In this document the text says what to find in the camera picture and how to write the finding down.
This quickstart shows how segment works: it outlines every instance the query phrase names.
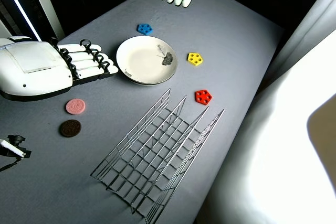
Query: stacked plate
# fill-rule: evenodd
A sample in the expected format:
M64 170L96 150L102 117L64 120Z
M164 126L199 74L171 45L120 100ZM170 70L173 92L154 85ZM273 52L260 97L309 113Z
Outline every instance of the stacked plate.
M117 63L133 82L150 86L162 83L175 74L177 57L166 42L150 36L137 36L120 45Z

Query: blue pentagon block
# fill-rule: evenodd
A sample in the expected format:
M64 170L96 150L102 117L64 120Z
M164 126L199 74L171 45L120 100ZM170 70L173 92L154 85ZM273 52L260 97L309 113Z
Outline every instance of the blue pentagon block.
M138 32L143 35L149 35L153 32L153 28L149 24L139 24Z

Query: red pentagon block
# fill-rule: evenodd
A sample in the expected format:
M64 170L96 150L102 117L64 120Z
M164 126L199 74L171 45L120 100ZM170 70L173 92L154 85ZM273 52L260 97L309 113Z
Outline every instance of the red pentagon block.
M201 103L203 105L208 105L208 103L212 99L212 95L206 90L198 90L195 92L196 102Z

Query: pink cookie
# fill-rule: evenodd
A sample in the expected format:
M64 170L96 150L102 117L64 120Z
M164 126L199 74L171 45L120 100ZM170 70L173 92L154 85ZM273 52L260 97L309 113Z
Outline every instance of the pink cookie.
M68 101L66 110L72 115L78 115L85 110L85 102L81 99L72 99Z

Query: wire basket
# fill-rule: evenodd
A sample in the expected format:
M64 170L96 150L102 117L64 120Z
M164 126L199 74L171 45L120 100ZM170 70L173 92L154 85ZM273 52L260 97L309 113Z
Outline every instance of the wire basket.
M170 89L91 173L146 223L156 223L224 113L200 132L196 126L208 107L188 124L180 117L186 97L173 110L169 98Z

